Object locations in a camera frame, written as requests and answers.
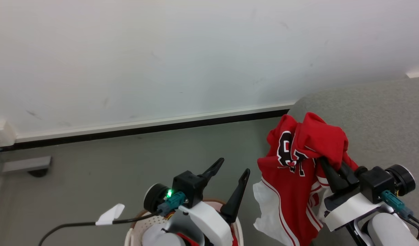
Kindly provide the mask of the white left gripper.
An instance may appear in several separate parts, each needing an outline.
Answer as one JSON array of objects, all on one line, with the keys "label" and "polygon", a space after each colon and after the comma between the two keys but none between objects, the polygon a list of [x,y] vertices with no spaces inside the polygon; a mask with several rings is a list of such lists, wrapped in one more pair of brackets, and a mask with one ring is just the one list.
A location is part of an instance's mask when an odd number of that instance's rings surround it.
[{"label": "white left gripper", "polygon": [[[218,173],[224,161],[224,158],[219,158],[198,176],[209,182]],[[229,224],[236,222],[249,177],[250,169],[247,168],[239,178],[236,189],[219,212],[205,202],[199,202],[192,208],[179,206],[180,231],[199,246],[231,246],[233,236]]]}]

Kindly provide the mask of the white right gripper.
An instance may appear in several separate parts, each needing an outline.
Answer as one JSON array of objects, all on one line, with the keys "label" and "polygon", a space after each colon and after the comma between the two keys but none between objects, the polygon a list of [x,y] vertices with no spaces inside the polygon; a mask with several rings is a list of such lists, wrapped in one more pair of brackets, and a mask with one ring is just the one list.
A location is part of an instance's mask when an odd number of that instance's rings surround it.
[{"label": "white right gripper", "polygon": [[[336,171],[326,157],[318,159],[325,177],[333,193],[344,191],[348,187],[355,187],[359,180],[351,167],[342,161],[340,169]],[[331,191],[323,194],[323,223],[330,232],[347,229],[350,233],[366,233],[360,222],[369,221],[375,213],[394,215],[394,209],[385,202],[374,204],[360,192],[352,191],[344,195],[335,195]]]}]

